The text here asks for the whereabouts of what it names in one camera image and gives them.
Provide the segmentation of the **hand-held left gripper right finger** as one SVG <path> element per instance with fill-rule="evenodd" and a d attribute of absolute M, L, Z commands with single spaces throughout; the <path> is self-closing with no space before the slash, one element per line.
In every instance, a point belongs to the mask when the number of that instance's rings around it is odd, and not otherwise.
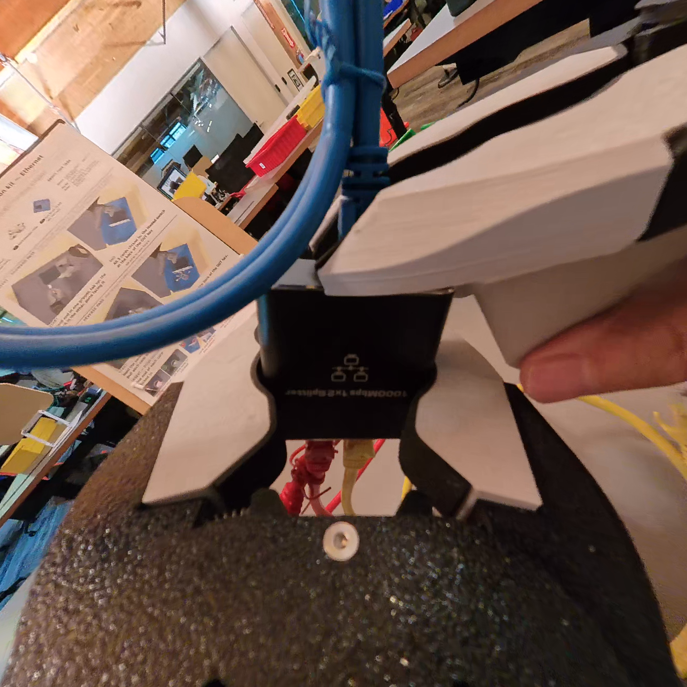
<path fill-rule="evenodd" d="M 543 499 L 502 377 L 455 332 L 442 335 L 435 368 L 401 435 L 405 476 L 444 517 L 478 501 L 536 511 Z"/>

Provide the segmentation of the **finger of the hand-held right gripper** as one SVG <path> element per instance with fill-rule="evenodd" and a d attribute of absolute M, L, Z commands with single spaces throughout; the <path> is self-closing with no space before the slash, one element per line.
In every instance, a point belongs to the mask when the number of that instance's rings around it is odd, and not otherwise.
<path fill-rule="evenodd" d="M 614 57 L 578 78 L 503 107 L 461 126 L 437 142 L 440 126 L 455 125 L 478 107 L 510 98 L 534 79 L 541 81 L 563 60 L 441 120 L 413 142 L 428 146 L 407 151 L 389 171 L 392 185 L 433 181 L 476 183 L 534 173 L 587 157 L 657 140 L 669 156 L 666 185 L 686 184 L 686 46 L 681 45 L 625 72 L 630 56 Z"/>
<path fill-rule="evenodd" d="M 647 228 L 673 128 L 524 128 L 424 180 L 417 210 L 383 192 L 319 270 L 330 296 L 420 293 L 612 255 Z"/>

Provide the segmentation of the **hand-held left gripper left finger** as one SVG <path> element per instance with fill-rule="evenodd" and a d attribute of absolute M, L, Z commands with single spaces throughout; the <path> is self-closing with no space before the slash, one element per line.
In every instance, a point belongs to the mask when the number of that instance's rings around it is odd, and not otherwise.
<path fill-rule="evenodd" d="M 240 511 L 285 468 L 274 400 L 257 376 L 258 321 L 234 324 L 185 377 L 143 493 L 146 506 L 201 498 Z"/>

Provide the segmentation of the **black ethernet splitter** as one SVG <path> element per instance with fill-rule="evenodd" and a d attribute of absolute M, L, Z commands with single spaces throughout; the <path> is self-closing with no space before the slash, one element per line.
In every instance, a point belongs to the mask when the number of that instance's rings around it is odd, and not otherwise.
<path fill-rule="evenodd" d="M 453 294 L 335 297 L 274 288 L 257 302 L 258 378 L 286 440 L 400 439 L 435 381 Z"/>

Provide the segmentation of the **person's right hand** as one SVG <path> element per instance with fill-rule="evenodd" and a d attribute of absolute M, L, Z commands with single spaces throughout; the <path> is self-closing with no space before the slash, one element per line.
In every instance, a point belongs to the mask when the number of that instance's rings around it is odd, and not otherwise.
<path fill-rule="evenodd" d="M 520 364 L 524 392 L 541 403 L 685 381 L 685 260 Z"/>

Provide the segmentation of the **grey desk with wooden edge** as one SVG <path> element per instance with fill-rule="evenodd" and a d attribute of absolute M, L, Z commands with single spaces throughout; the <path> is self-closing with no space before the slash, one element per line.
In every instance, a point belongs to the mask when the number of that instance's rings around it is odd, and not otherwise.
<path fill-rule="evenodd" d="M 388 72 L 393 89 L 536 6 L 538 1 L 476 1 L 458 16 L 444 6 Z"/>
<path fill-rule="evenodd" d="M 245 189 L 245 194 L 241 197 L 234 207 L 228 211 L 227 217 L 239 228 L 246 229 L 255 216 L 269 202 L 278 191 L 278 181 L 284 176 L 288 169 L 294 165 L 297 159 L 309 149 L 316 145 L 322 132 L 323 121 L 315 128 L 306 133 L 304 139 L 289 154 L 285 161 L 269 174 L 262 177 L 255 177 Z"/>

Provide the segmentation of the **small yellow bin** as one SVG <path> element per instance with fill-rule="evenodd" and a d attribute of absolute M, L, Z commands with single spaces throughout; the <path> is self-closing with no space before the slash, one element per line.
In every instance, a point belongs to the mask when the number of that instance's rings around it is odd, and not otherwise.
<path fill-rule="evenodd" d="M 33 464 L 47 455 L 62 434 L 65 425 L 55 418 L 41 417 L 13 448 L 1 466 L 1 476 L 27 473 Z"/>

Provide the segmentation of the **yellow plastic bin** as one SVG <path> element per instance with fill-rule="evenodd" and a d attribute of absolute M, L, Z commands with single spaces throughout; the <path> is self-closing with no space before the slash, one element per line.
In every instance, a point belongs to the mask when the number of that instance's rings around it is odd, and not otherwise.
<path fill-rule="evenodd" d="M 322 85 L 315 86 L 299 104 L 295 117 L 305 131 L 311 131 L 322 121 L 325 114 L 325 103 Z"/>

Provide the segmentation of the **red plastic bin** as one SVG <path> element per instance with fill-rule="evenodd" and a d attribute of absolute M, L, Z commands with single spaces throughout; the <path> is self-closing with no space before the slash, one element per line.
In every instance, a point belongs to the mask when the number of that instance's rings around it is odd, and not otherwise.
<path fill-rule="evenodd" d="M 244 160 L 245 167 L 257 176 L 268 176 L 283 166 L 291 155 L 296 154 L 301 145 L 306 146 L 313 142 L 321 128 L 322 122 L 308 128 L 296 116 L 290 118 Z"/>

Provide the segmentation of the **printed instruction sheet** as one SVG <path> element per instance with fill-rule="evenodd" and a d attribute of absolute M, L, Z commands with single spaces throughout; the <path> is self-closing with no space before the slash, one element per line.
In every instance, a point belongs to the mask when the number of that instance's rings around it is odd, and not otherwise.
<path fill-rule="evenodd" d="M 170 201 L 64 122 L 1 174 L 1 308 L 29 327 L 145 313 L 256 244 L 206 201 Z"/>

